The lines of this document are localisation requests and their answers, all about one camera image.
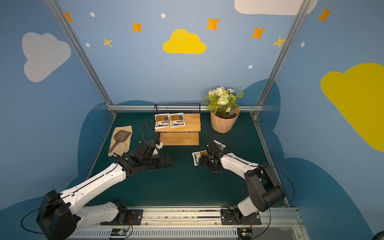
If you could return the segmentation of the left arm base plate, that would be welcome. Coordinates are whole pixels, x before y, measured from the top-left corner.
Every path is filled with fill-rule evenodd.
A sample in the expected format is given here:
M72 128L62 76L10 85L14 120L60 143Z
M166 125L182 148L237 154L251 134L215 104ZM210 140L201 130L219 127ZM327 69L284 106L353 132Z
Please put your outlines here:
M127 209L123 210L122 219L119 220L119 225L140 226L143 218L142 209Z

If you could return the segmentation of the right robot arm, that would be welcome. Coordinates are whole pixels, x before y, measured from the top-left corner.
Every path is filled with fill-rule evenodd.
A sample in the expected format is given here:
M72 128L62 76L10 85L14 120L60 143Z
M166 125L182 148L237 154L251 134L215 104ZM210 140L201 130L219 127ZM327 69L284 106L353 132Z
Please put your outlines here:
M286 197L272 166L246 161L227 151L217 141L207 144L204 151L194 152L192 156L195 166L205 167L215 175L228 170L245 180L249 196L228 210L228 213L222 214L230 223L246 223L252 214L265 212Z

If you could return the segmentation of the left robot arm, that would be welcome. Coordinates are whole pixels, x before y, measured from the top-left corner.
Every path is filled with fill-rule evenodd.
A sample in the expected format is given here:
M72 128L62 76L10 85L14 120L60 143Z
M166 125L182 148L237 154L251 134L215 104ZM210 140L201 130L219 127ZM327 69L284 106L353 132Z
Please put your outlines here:
M109 167L88 180L60 193L52 190L45 194L36 218L45 237L65 240L80 228L118 223L117 217L126 210L123 205L108 202L87 207L87 203L135 174L171 167L175 159L169 154L160 154L162 146L159 141L142 141L132 152L117 155Z

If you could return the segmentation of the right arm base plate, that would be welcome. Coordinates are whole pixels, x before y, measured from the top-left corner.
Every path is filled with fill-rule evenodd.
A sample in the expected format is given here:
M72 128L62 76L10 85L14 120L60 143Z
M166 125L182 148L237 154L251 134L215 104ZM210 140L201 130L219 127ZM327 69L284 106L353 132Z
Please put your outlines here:
M244 216L237 209L222 208L220 210L222 225L261 225L259 212Z

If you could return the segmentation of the yellow coffee bag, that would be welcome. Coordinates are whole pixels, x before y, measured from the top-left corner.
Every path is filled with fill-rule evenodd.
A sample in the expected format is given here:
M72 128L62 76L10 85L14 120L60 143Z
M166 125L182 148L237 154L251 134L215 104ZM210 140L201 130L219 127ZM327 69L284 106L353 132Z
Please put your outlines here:
M170 114L170 127L184 127L186 122L184 119L184 113Z
M210 160L208 152L200 151L192 153L195 166L205 166Z
M170 114L155 115L155 130L168 128L170 126Z

